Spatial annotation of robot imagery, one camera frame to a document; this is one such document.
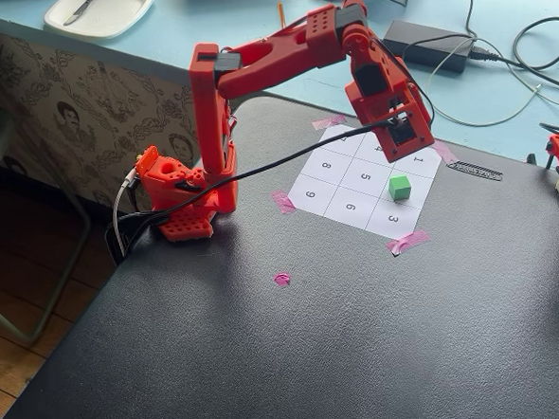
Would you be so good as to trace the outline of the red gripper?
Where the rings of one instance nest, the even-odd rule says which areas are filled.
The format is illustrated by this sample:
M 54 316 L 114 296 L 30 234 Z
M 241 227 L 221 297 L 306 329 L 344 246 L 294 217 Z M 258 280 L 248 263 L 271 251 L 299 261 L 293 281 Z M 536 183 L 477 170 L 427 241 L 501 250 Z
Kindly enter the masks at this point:
M 359 120 L 378 121 L 401 104 L 409 114 L 426 116 L 418 88 L 403 71 L 401 61 L 395 63 L 384 54 L 380 59 L 350 56 L 352 81 L 344 89 Z

